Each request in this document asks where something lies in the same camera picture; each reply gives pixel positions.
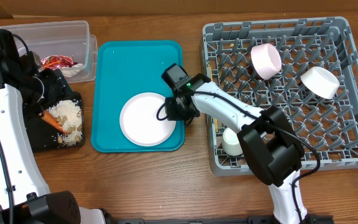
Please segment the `peanut pile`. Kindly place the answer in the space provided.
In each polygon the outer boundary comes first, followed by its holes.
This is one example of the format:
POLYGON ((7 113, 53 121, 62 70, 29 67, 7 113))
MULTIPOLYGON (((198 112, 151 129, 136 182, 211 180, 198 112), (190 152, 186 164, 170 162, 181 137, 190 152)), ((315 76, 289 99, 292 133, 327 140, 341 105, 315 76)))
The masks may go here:
POLYGON ((57 116, 58 124, 60 124, 67 133, 59 134, 57 141, 64 146, 73 146, 82 140, 82 119, 81 110, 76 113, 61 114, 57 116))

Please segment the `orange carrot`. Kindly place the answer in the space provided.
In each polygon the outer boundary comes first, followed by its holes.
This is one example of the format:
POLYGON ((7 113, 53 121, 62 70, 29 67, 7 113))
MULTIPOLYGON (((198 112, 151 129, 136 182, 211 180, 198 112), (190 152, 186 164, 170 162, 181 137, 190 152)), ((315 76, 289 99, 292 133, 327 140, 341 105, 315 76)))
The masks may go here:
POLYGON ((47 111, 44 110, 39 114, 39 116, 48 124, 53 126, 55 129, 59 130, 60 132, 64 134, 69 134, 68 131, 65 131, 61 124, 58 123, 58 121, 47 111))

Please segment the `wooden chopstick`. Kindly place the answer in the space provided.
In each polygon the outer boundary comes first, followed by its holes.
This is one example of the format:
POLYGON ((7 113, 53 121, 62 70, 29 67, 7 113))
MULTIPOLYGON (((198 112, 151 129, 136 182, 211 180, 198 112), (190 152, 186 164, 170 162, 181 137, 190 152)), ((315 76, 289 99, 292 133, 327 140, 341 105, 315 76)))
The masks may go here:
MULTIPOLYGON (((211 80, 213 81, 213 69, 211 68, 211 66, 209 66, 209 74, 211 76, 211 80)), ((216 118, 214 118, 213 121, 214 121, 215 132, 219 133, 218 121, 216 118)))

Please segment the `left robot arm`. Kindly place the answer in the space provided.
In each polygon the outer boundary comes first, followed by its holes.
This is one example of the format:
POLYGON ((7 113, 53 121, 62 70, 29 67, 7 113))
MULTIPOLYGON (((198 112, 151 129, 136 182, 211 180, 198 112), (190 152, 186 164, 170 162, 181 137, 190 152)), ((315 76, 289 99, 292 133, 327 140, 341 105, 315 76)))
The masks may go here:
POLYGON ((61 128, 46 110, 75 95, 59 70, 42 68, 21 38, 0 29, 0 223, 112 223, 102 208, 78 205, 69 191, 52 193, 31 145, 61 128))

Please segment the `red foil snack wrapper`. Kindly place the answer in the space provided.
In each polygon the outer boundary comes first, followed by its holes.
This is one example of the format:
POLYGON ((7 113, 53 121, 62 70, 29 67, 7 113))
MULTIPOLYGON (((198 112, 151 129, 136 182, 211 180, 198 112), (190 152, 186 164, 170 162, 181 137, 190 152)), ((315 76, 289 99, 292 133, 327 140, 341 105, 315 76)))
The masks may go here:
POLYGON ((71 57, 64 55, 51 55, 41 60, 43 68, 60 69, 72 67, 77 63, 71 57))

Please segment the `white bowl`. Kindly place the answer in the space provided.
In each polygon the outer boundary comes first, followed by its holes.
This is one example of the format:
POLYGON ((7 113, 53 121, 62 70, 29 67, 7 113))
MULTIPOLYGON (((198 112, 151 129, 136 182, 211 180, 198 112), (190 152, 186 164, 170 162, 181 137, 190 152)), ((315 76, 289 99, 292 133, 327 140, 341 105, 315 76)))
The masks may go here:
POLYGON ((333 99, 340 86, 337 77, 322 67, 312 67, 300 78, 305 87, 325 99, 333 99))

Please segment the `cream ceramic cup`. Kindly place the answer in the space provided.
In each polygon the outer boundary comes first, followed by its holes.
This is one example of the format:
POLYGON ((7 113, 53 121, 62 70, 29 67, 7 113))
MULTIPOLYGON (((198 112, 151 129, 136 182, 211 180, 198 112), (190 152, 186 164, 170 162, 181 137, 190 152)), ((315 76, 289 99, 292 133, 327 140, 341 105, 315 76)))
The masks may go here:
POLYGON ((230 128, 226 128, 223 132, 222 147, 230 156, 239 156, 243 153, 237 134, 230 128))

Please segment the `pink bowl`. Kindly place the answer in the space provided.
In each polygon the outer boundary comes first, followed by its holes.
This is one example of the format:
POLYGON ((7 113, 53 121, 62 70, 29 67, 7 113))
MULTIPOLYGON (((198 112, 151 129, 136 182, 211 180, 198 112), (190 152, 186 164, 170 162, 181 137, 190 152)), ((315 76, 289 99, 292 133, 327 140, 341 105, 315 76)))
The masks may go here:
POLYGON ((250 57, 254 70, 264 80, 272 78, 282 68, 280 54, 272 44, 252 47, 250 57))

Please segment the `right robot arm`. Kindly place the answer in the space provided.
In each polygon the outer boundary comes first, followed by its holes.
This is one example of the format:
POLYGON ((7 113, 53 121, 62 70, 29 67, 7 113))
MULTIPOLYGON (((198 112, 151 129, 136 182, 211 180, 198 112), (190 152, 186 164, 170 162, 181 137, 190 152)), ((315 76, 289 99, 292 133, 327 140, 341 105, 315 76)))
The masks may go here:
POLYGON ((162 73, 173 95, 160 111, 169 121, 190 124, 205 113, 234 131, 252 173, 268 185, 279 223, 304 223, 307 210, 297 188, 305 150, 284 112, 248 105, 226 93, 203 74, 189 77, 174 63, 162 73))

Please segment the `white rice pile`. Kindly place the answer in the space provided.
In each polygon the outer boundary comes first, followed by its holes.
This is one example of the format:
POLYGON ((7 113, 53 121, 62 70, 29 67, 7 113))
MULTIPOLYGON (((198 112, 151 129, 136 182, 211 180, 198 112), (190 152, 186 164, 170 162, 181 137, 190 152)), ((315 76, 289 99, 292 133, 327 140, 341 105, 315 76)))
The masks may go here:
POLYGON ((47 111, 57 120, 58 115, 65 115, 68 113, 76 113, 78 110, 81 110, 80 103, 78 100, 62 100, 59 101, 56 105, 51 106, 47 111))

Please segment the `pink plate with rice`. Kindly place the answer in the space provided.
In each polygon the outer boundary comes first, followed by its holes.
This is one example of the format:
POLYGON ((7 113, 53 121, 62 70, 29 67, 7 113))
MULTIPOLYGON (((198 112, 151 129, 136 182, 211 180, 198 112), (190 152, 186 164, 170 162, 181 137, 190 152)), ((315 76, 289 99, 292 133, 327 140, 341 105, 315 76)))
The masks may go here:
POLYGON ((119 124, 130 142, 144 147, 156 146, 166 141, 173 133, 176 122, 157 119, 158 109, 165 97, 152 92, 140 93, 123 106, 119 124))

